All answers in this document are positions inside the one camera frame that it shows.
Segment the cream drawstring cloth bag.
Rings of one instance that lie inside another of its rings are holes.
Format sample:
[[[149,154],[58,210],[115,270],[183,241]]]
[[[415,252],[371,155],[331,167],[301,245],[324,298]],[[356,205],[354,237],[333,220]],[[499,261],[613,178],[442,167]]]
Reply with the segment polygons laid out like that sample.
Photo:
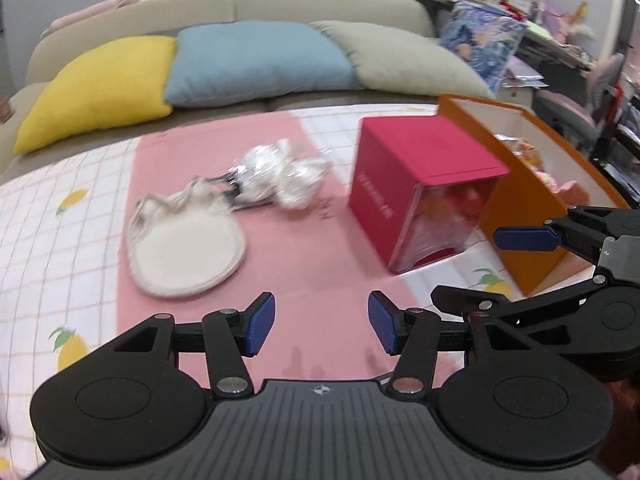
[[[165,299],[201,295],[239,269],[244,233],[224,193],[195,178],[181,191],[137,202],[126,234],[131,277]]]

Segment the silver foil bundle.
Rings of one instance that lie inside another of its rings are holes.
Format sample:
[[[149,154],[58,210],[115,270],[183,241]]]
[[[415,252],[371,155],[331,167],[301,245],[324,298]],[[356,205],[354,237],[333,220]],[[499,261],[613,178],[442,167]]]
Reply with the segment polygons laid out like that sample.
[[[251,148],[217,182],[228,184],[224,196],[234,209],[276,204],[303,211],[319,198],[331,169],[324,155],[302,156],[288,139]]]

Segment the pink white crochet pouch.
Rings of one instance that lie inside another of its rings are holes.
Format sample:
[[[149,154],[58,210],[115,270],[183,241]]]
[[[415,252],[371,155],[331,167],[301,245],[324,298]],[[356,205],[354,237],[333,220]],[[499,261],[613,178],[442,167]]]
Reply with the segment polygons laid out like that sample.
[[[543,171],[535,172],[537,178],[567,207],[588,206],[591,202],[590,194],[576,181],[563,184],[556,182],[554,177]]]

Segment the orange cardboard box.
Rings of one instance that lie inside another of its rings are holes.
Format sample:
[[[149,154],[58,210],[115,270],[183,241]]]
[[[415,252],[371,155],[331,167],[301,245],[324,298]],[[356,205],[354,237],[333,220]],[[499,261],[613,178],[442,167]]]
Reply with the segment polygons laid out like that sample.
[[[509,174],[500,179],[488,200],[480,218],[480,229],[520,292],[525,296],[542,292],[586,270],[588,263],[562,248],[554,252],[497,249],[492,241],[496,229],[541,226],[546,220],[564,216],[567,206],[496,135],[513,136],[533,144],[540,151],[546,173],[559,184],[567,181],[580,184],[589,194],[591,206],[628,209],[614,186],[570,142],[526,108],[472,96],[444,94],[438,100],[437,114],[469,133],[509,168]]]

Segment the red cube container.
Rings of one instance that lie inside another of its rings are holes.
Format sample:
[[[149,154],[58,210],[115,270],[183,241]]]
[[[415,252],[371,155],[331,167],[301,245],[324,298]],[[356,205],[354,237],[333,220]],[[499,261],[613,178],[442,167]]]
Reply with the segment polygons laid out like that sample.
[[[444,116],[361,121],[349,208],[393,274],[457,255],[509,168]]]

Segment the pink office chair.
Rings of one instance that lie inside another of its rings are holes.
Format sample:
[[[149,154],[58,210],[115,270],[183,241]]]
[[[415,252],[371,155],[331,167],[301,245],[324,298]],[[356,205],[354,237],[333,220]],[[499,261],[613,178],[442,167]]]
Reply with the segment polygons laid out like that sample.
[[[626,56],[610,55],[590,70],[542,62],[547,87],[533,97],[533,111],[576,150],[597,164],[612,151],[613,136],[629,93]]]

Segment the checked pink tablecloth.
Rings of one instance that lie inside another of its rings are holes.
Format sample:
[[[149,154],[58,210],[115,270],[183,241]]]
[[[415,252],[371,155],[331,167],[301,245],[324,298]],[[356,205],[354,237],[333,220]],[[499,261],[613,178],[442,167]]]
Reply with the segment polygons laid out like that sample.
[[[243,309],[261,292],[276,320],[247,363],[267,378],[361,379],[393,366],[367,317],[379,289],[428,307],[437,285],[518,298],[480,233],[455,257],[395,275],[348,206],[360,124],[431,105],[311,107],[163,128],[66,157],[1,189],[1,473],[42,461],[28,408],[59,370],[157,313],[179,323]],[[210,179],[253,148],[284,148],[316,185],[303,210],[235,210]]]

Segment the blue anime print pillow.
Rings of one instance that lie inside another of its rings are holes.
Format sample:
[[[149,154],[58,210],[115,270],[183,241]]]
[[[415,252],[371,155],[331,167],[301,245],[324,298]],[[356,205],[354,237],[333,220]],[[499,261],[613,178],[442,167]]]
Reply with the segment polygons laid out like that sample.
[[[526,28],[526,23],[512,14],[459,1],[452,8],[438,42],[468,64],[496,94],[506,64],[518,50]]]

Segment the grey-green cushion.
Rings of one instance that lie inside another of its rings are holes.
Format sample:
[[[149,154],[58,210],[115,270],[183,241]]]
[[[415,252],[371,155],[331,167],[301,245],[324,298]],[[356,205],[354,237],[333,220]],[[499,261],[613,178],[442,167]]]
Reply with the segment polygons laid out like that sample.
[[[430,98],[444,93],[494,96],[468,63],[433,38],[369,23],[318,21],[311,26],[341,48],[368,90]]]

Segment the blue cushion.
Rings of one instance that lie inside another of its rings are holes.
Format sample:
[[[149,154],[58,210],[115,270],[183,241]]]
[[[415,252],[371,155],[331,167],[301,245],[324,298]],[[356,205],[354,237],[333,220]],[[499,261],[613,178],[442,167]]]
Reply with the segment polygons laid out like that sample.
[[[179,32],[164,99],[174,107],[223,107],[290,93],[361,88],[347,55],[317,29],[242,21]]]

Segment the yellow cushion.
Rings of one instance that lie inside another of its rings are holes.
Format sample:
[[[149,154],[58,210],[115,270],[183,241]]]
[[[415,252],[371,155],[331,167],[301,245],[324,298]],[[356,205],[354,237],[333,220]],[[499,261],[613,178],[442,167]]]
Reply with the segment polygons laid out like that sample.
[[[79,55],[44,87],[18,129],[14,152],[169,116],[164,91],[176,45],[174,37],[134,36]]]

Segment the beige fabric sofa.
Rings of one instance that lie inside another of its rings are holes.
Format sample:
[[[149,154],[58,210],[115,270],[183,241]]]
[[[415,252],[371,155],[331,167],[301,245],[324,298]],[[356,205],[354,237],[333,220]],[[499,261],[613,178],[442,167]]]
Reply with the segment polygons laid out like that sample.
[[[431,103],[437,98],[374,90],[314,91],[224,107],[175,110],[145,124],[90,132],[30,154],[14,154],[18,129],[47,83],[78,55],[130,36],[175,36],[189,26],[242,21],[369,23],[435,37],[427,10],[414,0],[146,0],[88,18],[41,39],[29,59],[25,87],[10,99],[13,116],[1,127],[1,180],[9,182],[67,157],[178,126],[273,110],[369,103]]]

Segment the pink plush on sofa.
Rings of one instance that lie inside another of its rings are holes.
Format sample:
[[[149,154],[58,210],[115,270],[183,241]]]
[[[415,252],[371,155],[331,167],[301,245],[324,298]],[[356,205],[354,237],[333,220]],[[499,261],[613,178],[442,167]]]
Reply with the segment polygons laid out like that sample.
[[[40,38],[46,38],[51,34],[54,34],[58,30],[66,28],[70,25],[76,24],[81,21],[88,20],[88,18],[94,18],[97,15],[112,12],[125,6],[131,6],[132,4],[139,3],[142,0],[104,0],[87,6],[81,10],[75,11],[70,14],[56,18],[51,24],[41,33]]]

